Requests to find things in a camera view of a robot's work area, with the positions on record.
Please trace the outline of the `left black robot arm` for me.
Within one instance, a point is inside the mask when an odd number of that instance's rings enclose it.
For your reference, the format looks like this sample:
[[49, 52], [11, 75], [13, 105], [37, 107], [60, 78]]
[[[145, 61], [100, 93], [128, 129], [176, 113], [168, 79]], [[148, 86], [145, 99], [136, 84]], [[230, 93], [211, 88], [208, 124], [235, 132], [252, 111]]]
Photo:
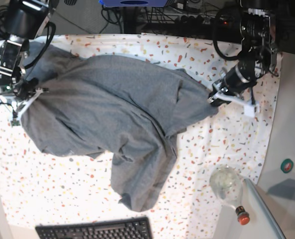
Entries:
[[[208, 96], [211, 106], [244, 102], [242, 94], [253, 90], [257, 81], [276, 72], [278, 49], [271, 27], [275, 23], [274, 4], [271, 0], [241, 0], [239, 3], [220, 9], [213, 21], [212, 40], [216, 53], [226, 61], [237, 61], [224, 76], [212, 84]], [[242, 36], [241, 51], [235, 56], [227, 56], [218, 46], [218, 24], [222, 16], [236, 10], [240, 17], [239, 31]]]

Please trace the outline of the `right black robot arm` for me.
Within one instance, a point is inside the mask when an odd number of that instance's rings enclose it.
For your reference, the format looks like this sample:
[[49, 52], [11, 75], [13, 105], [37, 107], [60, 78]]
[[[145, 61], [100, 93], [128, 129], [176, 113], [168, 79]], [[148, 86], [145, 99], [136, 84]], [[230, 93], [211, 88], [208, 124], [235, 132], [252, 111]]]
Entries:
[[[0, 96], [27, 100], [36, 94], [37, 78], [29, 79], [33, 67], [49, 47], [56, 25], [50, 22], [59, 2], [57, 0], [12, 0], [5, 18], [7, 37], [0, 46]], [[51, 30], [49, 39], [39, 54], [28, 64], [30, 40], [39, 37], [44, 28]]]

